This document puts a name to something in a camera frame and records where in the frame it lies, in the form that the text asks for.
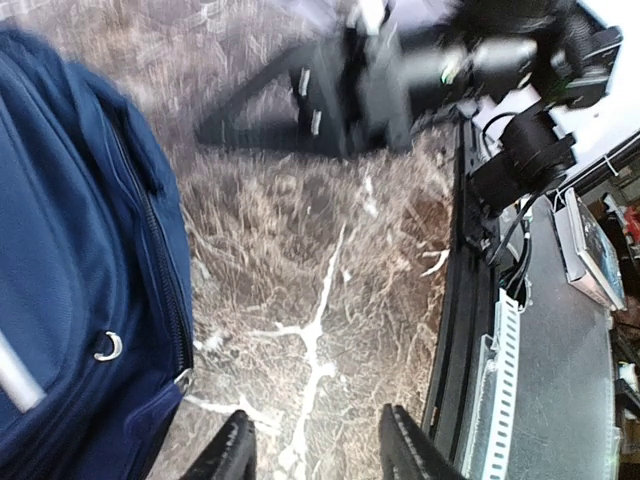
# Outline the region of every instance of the blue backpack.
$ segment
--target blue backpack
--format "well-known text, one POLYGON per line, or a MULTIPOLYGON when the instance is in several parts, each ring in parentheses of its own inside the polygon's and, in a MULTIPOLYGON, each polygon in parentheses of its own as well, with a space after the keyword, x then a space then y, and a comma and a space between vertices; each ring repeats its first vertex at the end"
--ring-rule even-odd
POLYGON ((136 108, 0 30, 0 478, 144 477, 193 365, 175 176, 136 108))

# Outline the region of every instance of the blue fabric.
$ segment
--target blue fabric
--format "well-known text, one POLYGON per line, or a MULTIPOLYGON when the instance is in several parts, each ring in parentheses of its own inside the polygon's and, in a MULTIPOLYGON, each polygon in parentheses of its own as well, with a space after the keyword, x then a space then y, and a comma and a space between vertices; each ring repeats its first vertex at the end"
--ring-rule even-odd
POLYGON ((0 330, 47 394, 20 413, 0 390, 0 478, 139 478, 192 366, 179 203, 125 97, 0 30, 0 330), (124 348, 98 362, 105 331, 124 348))

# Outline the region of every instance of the zipper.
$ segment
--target zipper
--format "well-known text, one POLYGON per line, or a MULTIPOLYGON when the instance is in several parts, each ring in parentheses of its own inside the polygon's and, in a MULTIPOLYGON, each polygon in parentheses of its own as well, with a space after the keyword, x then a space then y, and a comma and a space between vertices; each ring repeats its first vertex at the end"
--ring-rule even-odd
POLYGON ((156 273, 158 273, 160 287, 162 290, 162 298, 160 300, 164 303, 165 311, 168 313, 171 340, 177 356, 178 368, 175 380, 182 382, 185 377, 188 377, 188 373, 193 367, 193 352, 191 342, 189 341, 189 330, 187 328, 188 320, 184 311, 182 294, 180 293, 180 288, 177 285, 177 279, 169 257, 167 241, 164 231, 160 226, 155 208, 151 203, 149 194, 141 185, 140 178, 136 174, 133 161, 128 154, 128 150, 124 146, 122 135, 120 130, 117 128, 116 122, 110 116, 108 117, 114 132, 116 144, 118 145, 118 150, 120 151, 120 156, 122 157, 127 172, 133 181, 138 200, 140 200, 140 203, 142 204, 145 223, 147 225, 149 235, 151 236, 157 264, 156 273))

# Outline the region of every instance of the marble floor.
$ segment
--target marble floor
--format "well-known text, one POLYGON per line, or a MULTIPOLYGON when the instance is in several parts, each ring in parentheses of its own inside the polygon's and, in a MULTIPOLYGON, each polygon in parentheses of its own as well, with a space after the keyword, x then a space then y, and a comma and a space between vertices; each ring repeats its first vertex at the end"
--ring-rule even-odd
MULTIPOLYGON (((0 16, 110 77, 183 194, 196 376, 151 478, 176 479, 242 408, 258 477, 376 479, 382 405, 420 419, 436 346, 454 132, 357 161, 204 150, 193 127, 311 25, 264 0, 23 0, 0 16)), ((245 121, 290 108, 270 86, 245 121)))

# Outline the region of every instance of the white plastic strip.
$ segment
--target white plastic strip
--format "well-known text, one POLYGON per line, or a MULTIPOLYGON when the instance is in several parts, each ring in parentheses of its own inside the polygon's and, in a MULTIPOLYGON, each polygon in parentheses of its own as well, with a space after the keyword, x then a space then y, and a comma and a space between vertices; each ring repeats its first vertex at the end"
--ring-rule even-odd
POLYGON ((520 313, 518 302, 500 290, 496 305, 496 331, 492 350, 497 352, 496 395, 491 416, 491 428, 485 457, 483 480, 504 480, 507 476, 513 420, 518 386, 520 351, 520 313))
POLYGON ((46 393, 0 331, 0 387, 20 412, 34 408, 46 393))

